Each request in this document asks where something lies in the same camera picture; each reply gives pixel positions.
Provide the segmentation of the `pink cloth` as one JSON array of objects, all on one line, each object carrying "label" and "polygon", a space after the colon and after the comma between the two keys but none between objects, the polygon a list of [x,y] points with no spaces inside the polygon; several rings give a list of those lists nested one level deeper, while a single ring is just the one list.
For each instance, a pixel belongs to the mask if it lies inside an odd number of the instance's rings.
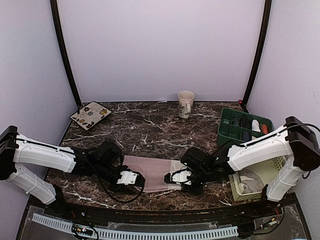
[{"label": "pink cloth", "polygon": [[144,193],[182,189],[180,185],[165,183],[164,180],[166,174],[186,168],[178,160],[125,155],[123,164],[145,178]]}]

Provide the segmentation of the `dark green divided organizer tray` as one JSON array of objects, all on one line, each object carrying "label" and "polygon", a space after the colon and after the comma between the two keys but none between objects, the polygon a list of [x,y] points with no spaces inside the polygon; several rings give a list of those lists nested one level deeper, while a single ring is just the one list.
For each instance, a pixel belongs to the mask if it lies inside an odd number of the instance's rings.
[{"label": "dark green divided organizer tray", "polygon": [[[233,116],[238,116],[241,118],[241,127],[232,125]],[[274,130],[273,123],[270,119],[264,118],[261,116],[245,113],[238,110],[233,110],[230,108],[224,108],[220,117],[220,124],[218,126],[218,137],[217,144],[222,146],[225,143],[229,144],[242,144],[245,143],[242,141],[242,132],[246,131],[250,133],[251,140],[260,138],[265,134],[261,132],[256,132],[252,130],[252,121],[253,119],[258,120],[260,125],[260,130],[262,124],[266,124],[268,127],[268,133],[271,133]]]}]

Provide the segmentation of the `navy striped boxer underwear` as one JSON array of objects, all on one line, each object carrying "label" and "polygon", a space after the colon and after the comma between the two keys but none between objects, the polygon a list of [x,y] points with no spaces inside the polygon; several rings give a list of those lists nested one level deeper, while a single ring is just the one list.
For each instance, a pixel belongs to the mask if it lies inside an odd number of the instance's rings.
[{"label": "navy striped boxer underwear", "polygon": [[231,120],[231,124],[235,127],[241,127],[241,118],[239,116],[233,116]]}]

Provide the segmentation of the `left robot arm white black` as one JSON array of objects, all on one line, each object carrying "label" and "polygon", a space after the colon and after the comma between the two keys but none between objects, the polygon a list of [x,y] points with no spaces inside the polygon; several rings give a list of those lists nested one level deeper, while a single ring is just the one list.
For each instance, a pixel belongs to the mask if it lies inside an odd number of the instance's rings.
[{"label": "left robot arm white black", "polygon": [[60,218],[67,218],[71,213],[61,188],[39,178],[26,168],[27,164],[76,176],[95,175],[100,183],[109,183],[109,187],[104,188],[106,194],[112,200],[123,203],[111,193],[122,192],[127,186],[143,190],[146,182],[141,173],[129,169],[123,162],[122,150],[110,141],[87,149],[56,146],[28,138],[13,125],[0,134],[0,179],[13,183],[26,194],[50,206]]}]

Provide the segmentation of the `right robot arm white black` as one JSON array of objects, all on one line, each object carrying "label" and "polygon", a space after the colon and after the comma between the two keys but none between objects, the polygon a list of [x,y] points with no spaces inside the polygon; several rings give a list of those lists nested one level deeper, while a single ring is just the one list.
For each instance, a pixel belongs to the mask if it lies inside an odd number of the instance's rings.
[{"label": "right robot arm white black", "polygon": [[264,136],[244,143],[229,140],[213,153],[191,147],[180,160],[183,169],[167,173],[164,182],[199,195],[203,193],[204,184],[254,165],[262,168],[265,162],[282,158],[277,175],[263,186],[263,200],[255,205],[255,213],[266,217],[274,210],[274,202],[282,200],[300,178],[307,178],[319,168],[320,147],[315,133],[318,130],[319,127],[290,116],[283,126]]}]

